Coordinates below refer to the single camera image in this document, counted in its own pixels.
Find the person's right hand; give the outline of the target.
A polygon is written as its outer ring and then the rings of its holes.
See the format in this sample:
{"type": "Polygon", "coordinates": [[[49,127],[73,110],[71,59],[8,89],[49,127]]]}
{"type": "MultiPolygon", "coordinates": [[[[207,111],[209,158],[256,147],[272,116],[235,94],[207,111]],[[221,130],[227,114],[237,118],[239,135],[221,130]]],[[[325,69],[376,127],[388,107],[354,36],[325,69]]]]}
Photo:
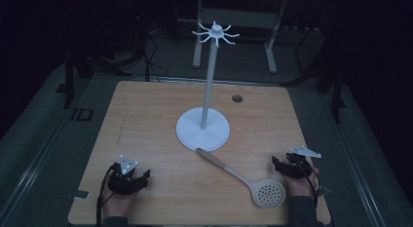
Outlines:
{"type": "Polygon", "coordinates": [[[291,197],[303,196],[313,198],[318,188],[319,169],[312,167],[312,173],[307,178],[294,179],[284,176],[291,197]]]}

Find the white metal desk frame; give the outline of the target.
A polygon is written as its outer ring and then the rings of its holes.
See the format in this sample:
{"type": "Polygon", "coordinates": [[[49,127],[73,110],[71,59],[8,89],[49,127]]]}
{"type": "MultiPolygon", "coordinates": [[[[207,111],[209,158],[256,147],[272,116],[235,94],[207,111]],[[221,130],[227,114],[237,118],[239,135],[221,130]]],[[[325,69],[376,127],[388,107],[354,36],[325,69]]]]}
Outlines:
{"type": "Polygon", "coordinates": [[[193,54],[192,66],[199,68],[202,61],[203,43],[210,38],[215,40],[215,47],[218,48],[218,40],[229,37],[227,33],[232,26],[245,28],[271,29],[272,34],[269,40],[264,42],[264,52],[269,68],[269,72],[274,74],[278,71],[273,47],[277,34],[281,27],[282,16],[286,8],[287,0],[281,0],[276,13],[205,8],[204,0],[198,0],[197,7],[197,28],[194,31],[196,42],[193,54]]]}

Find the white utensil stand with hooks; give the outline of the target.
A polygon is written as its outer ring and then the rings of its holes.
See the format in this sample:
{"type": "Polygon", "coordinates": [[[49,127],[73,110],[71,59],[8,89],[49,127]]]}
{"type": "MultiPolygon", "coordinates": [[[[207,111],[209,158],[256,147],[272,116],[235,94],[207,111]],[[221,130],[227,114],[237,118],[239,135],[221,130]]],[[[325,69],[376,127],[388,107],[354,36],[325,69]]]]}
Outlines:
{"type": "Polygon", "coordinates": [[[224,41],[229,45],[234,45],[229,38],[239,37],[239,34],[228,34],[227,31],[231,25],[223,27],[216,21],[210,27],[205,27],[201,23],[199,27],[203,32],[194,32],[194,34],[206,36],[200,41],[201,44],[209,42],[204,103],[202,107],[184,112],[177,120],[175,132],[179,141],[188,149],[196,151],[202,148],[211,152],[222,147],[228,141],[231,132],[227,118],[218,110],[210,107],[219,42],[224,41]]]}

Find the black metal stand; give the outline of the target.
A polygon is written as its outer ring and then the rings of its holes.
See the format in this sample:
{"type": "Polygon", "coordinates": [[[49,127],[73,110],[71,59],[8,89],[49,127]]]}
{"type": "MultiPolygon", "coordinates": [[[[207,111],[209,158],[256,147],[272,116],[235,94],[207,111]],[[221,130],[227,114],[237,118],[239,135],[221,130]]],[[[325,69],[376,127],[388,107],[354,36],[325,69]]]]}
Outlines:
{"type": "Polygon", "coordinates": [[[64,82],[60,84],[56,92],[64,94],[64,109],[68,109],[74,99],[74,68],[81,64],[86,64],[90,59],[115,75],[130,77],[131,74],[118,69],[114,64],[106,61],[102,57],[82,48],[75,47],[68,49],[64,55],[64,82]]]}
{"type": "Polygon", "coordinates": [[[341,97],[344,67],[340,60],[341,53],[337,51],[336,41],[337,31],[331,27],[328,32],[323,33],[323,42],[319,47],[315,58],[303,70],[303,74],[291,81],[280,83],[281,87],[294,87],[309,79],[319,76],[316,84],[316,91],[319,94],[326,94],[333,88],[331,99],[331,116],[337,124],[341,123],[340,109],[345,107],[341,97]]]}

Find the person's left hand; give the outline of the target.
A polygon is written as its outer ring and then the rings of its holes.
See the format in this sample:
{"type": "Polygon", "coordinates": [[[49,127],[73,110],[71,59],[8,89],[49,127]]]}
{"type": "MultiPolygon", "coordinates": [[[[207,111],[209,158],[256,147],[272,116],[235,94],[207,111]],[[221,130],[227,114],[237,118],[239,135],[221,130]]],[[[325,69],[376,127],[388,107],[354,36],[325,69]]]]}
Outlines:
{"type": "Polygon", "coordinates": [[[128,217],[135,202],[136,193],[119,195],[107,186],[103,190],[102,213],[104,218],[120,216],[128,217]]]}

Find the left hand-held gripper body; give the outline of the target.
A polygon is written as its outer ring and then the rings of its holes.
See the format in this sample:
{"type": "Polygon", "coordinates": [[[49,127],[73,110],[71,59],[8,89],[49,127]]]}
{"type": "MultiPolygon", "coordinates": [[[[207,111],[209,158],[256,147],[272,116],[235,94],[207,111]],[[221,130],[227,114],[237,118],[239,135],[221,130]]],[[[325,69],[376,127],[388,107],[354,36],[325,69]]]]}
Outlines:
{"type": "Polygon", "coordinates": [[[124,155],[114,163],[110,170],[108,188],[118,195],[131,195],[139,190],[138,179],[134,178],[137,161],[132,161],[124,155]]]}

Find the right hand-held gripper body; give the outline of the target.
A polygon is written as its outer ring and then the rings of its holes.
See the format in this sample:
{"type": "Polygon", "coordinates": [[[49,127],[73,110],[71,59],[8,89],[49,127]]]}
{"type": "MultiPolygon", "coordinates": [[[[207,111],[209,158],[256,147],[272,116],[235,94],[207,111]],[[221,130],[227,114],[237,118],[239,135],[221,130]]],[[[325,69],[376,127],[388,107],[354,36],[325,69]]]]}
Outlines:
{"type": "Polygon", "coordinates": [[[321,153],[315,152],[304,145],[298,148],[290,148],[289,153],[286,154],[286,159],[288,160],[287,176],[294,179],[310,176],[312,166],[307,161],[308,157],[320,159],[321,153]]]}

